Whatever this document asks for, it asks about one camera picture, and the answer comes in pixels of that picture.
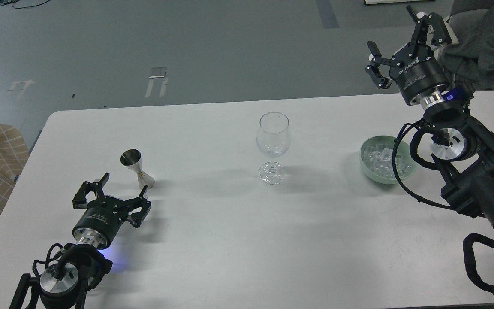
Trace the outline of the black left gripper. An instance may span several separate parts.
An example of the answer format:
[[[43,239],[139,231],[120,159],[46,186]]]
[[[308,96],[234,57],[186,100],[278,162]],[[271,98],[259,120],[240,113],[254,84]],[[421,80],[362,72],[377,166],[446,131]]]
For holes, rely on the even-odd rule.
[[[72,229],[72,236],[77,243],[89,244],[97,250],[109,248],[124,223],[140,227],[152,205],[145,197],[147,185],[135,198],[106,197],[103,188],[109,178],[110,173],[105,173],[98,181],[83,182],[72,199],[73,209],[86,209]],[[91,192],[95,199],[88,202],[87,195]]]

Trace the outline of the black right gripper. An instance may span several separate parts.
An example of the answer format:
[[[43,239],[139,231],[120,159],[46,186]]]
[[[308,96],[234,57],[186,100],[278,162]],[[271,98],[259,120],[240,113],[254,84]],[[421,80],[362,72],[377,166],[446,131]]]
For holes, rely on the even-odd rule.
[[[406,6],[406,10],[415,23],[407,47],[398,50],[392,55],[392,59],[388,59],[382,56],[375,42],[367,41],[370,55],[365,72],[378,89],[390,88],[393,80],[406,104],[412,106],[417,104],[417,95],[433,88],[444,91],[450,85],[434,57],[434,51],[430,47],[424,47],[427,45],[428,34],[432,35],[433,46],[449,45],[453,43],[453,38],[448,25],[439,14],[418,12],[410,5]],[[382,75],[379,69],[381,65],[391,67],[389,77]]]

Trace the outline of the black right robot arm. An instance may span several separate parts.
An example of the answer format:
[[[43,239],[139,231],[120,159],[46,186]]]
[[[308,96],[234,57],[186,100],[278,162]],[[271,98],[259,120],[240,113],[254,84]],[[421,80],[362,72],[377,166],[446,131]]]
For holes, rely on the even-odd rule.
[[[410,41],[391,58],[384,58],[375,42],[368,41],[369,64],[365,72],[378,89],[395,83],[409,106],[420,105],[423,117],[406,123],[394,140],[392,160],[402,139],[417,129],[410,142],[410,157],[420,166],[437,170],[445,184],[441,197],[447,205],[423,198],[407,187],[404,191],[418,202],[456,211],[471,218],[488,219],[494,230],[494,133],[470,115],[474,90],[466,85],[450,88],[432,49],[452,43],[452,31],[434,12],[406,10],[414,23]],[[494,240],[471,233],[463,241],[465,271],[478,288],[494,294],[478,274],[473,245],[478,242],[494,249]]]

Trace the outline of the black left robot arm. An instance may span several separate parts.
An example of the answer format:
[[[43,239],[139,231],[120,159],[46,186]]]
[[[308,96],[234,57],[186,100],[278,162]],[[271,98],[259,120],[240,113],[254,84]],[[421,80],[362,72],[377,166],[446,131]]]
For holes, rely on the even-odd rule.
[[[34,260],[33,274],[22,274],[10,303],[12,309],[34,309],[41,301],[47,309],[82,309],[89,291],[110,273],[112,261],[102,254],[126,222],[141,226],[152,203],[146,192],[155,181],[139,174],[140,194],[122,200],[106,195],[110,175],[83,182],[72,199],[74,209],[84,213],[72,230],[75,243],[53,244],[44,260]]]

